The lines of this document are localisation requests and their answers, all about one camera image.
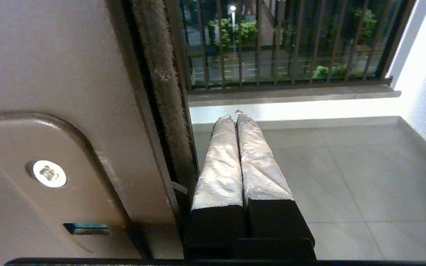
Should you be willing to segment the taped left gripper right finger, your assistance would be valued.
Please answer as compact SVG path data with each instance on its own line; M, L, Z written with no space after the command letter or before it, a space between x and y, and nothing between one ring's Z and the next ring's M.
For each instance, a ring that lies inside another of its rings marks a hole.
M243 195L248 230L254 238L305 239L314 236L258 123L237 111Z

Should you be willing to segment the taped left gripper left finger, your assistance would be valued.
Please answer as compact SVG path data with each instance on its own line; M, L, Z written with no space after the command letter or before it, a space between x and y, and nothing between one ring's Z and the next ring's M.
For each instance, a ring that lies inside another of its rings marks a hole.
M184 241L188 259L228 259L245 237L243 180L235 123L230 116L213 126L193 196Z

